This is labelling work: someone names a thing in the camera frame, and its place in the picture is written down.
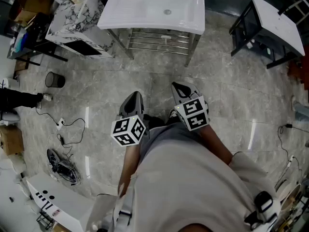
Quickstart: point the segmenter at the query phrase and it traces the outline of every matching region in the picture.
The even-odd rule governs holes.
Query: beige shirt
[[[256,210],[255,196],[265,190],[276,197],[266,173],[245,154],[227,166],[194,141],[160,142],[137,176],[128,232],[177,232],[192,223],[213,232],[250,231],[244,220]]]

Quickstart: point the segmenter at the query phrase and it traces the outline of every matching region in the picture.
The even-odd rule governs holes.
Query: brown box
[[[63,227],[60,223],[57,223],[54,227],[53,227],[53,232],[71,232],[68,229],[66,229],[65,227]]]
[[[14,125],[0,126],[0,143],[7,156],[24,151],[23,135]]]
[[[38,12],[49,15],[52,3],[53,0],[15,0],[9,17],[25,26]]]

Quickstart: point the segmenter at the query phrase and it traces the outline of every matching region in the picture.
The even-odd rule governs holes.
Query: person
[[[19,106],[31,108],[37,107],[40,109],[42,100],[50,102],[53,99],[53,96],[50,94],[38,93],[36,95],[33,95],[7,88],[0,88],[0,97],[1,111],[9,111]]]
[[[299,103],[295,96],[291,98],[292,111],[295,112],[295,120],[300,122],[309,122],[309,107]]]
[[[122,215],[129,222],[120,231],[251,231],[259,222],[246,219],[263,191],[273,197],[278,216],[280,202],[266,172],[244,153],[233,155],[210,125],[189,131],[171,110],[167,125],[127,146],[112,225],[118,231]]]

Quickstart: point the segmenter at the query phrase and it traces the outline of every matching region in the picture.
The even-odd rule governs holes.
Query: marker cube
[[[193,131],[209,124],[208,106],[203,96],[175,106],[179,119]]]
[[[138,115],[112,122],[112,138],[121,146],[138,145],[146,127]]]

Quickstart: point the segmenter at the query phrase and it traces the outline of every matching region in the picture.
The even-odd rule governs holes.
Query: forearm
[[[140,145],[132,145],[126,147],[126,154],[124,159],[124,166],[122,168],[118,193],[120,192],[120,187],[124,184],[120,197],[122,197],[129,186],[131,175],[134,174],[137,170],[138,164],[140,161]]]
[[[202,127],[200,130],[200,135],[203,139],[205,147],[211,153],[220,158],[226,165],[231,162],[233,158],[232,153],[221,142],[210,125]]]

